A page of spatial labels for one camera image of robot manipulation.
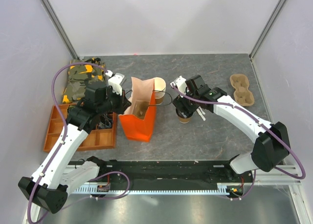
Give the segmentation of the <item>brown paper coffee cup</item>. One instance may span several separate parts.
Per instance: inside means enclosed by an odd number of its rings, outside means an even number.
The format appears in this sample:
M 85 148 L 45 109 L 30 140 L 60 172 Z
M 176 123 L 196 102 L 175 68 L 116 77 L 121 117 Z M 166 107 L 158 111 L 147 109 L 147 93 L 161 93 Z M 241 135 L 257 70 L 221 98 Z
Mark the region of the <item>brown paper coffee cup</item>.
M 192 115 L 189 115 L 189 116 L 187 116 L 187 117 L 185 117 L 185 116 L 183 116 L 183 115 L 179 115 L 179 116 L 178 116 L 179 121 L 180 121 L 181 123 L 183 123 L 183 124 L 186 124 L 186 123 L 190 122 L 191 117 L 192 117 Z

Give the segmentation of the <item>orange paper bag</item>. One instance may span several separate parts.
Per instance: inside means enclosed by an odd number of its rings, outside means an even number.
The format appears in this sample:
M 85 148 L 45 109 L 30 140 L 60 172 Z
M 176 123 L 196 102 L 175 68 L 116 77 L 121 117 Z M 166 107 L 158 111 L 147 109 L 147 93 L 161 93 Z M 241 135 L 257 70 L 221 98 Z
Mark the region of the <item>orange paper bag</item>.
M 154 78 L 140 80 L 132 77 L 132 94 L 129 98 L 132 105 L 119 120 L 128 140 L 149 142 L 156 119 L 157 107 L 154 93 Z

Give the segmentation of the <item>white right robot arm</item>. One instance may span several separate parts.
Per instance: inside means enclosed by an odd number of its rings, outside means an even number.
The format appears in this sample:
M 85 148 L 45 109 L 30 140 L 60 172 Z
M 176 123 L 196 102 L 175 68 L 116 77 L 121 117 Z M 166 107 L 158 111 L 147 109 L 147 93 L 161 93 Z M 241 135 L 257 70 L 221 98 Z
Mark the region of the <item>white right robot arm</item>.
M 173 100 L 180 119 L 189 119 L 198 109 L 208 110 L 241 130 L 254 144 L 251 152 L 233 157 L 224 169 L 224 176 L 234 182 L 242 173 L 260 169 L 271 171 L 290 153 L 287 128 L 281 122 L 266 121 L 237 104 L 224 90 L 211 89 L 200 75 L 182 76 L 170 86 L 178 92 Z

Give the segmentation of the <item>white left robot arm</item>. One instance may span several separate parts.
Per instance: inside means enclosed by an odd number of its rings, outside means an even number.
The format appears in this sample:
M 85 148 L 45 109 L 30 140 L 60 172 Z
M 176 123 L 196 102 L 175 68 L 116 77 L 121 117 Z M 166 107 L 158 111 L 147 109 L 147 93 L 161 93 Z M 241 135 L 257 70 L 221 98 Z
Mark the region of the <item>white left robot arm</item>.
M 105 180 L 107 169 L 90 160 L 66 176 L 63 172 L 101 116 L 110 112 L 122 114 L 130 105 L 125 91 L 116 81 L 94 82 L 87 86 L 85 96 L 64 119 L 62 132 L 44 162 L 31 177 L 20 179 L 18 187 L 28 204 L 34 203 L 55 214 L 64 206 L 68 196 L 85 182 Z

